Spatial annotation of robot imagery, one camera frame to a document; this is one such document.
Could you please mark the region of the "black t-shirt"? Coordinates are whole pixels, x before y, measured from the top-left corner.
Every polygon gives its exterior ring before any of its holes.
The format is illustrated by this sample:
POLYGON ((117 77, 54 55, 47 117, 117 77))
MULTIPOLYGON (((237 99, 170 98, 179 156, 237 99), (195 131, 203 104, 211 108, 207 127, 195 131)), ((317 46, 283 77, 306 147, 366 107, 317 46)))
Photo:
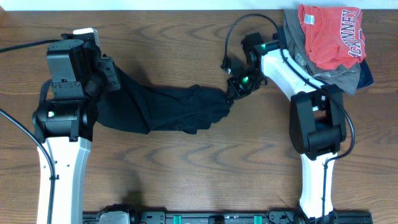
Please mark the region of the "black t-shirt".
POLYGON ((121 88, 104 93, 97 104, 97 122, 130 133, 182 131, 196 134, 229 115, 233 101, 218 88, 149 87, 120 68, 121 88))

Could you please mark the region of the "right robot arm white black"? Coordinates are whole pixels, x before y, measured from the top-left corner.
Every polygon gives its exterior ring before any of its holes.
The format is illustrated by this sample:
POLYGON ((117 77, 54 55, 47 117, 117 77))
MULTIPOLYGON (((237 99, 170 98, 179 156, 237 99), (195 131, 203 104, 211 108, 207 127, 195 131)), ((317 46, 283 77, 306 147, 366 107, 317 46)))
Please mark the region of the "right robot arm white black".
POLYGON ((289 136, 302 161, 301 219, 306 223, 336 223, 331 199, 333 166, 350 122, 339 88, 312 80, 281 40, 264 42, 254 33, 245 36, 241 46, 245 62, 225 55, 220 66, 232 75, 228 79, 229 97, 238 100, 248 96, 268 80, 279 87, 290 101, 289 136))

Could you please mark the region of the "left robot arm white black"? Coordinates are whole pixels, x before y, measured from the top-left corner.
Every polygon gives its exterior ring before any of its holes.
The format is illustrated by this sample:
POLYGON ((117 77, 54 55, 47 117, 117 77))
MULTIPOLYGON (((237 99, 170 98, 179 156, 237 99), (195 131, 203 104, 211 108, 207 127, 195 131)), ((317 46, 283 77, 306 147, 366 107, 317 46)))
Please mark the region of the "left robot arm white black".
POLYGON ((93 138, 83 105, 62 99, 41 103, 34 113, 39 139, 40 193, 37 223, 82 223, 84 179, 93 138))

